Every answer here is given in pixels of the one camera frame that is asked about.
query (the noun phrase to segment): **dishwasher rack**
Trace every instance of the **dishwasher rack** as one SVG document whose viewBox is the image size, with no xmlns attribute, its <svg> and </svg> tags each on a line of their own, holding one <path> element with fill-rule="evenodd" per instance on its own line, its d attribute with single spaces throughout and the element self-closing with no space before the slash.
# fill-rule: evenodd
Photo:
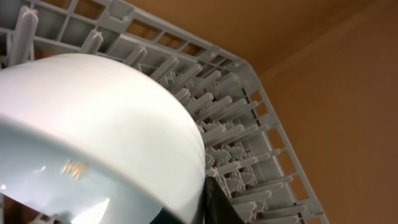
<svg viewBox="0 0 398 224">
<path fill-rule="evenodd" d="M 2 68 L 65 53 L 125 63 L 174 94 L 201 132 L 206 174 L 216 178 L 245 222 L 328 223 L 261 82 L 244 59 L 124 1 L 0 2 Z M 276 148 L 271 133 L 279 136 L 281 147 Z M 285 174 L 282 154 L 295 172 Z M 295 180 L 307 197 L 296 197 Z"/>
</svg>

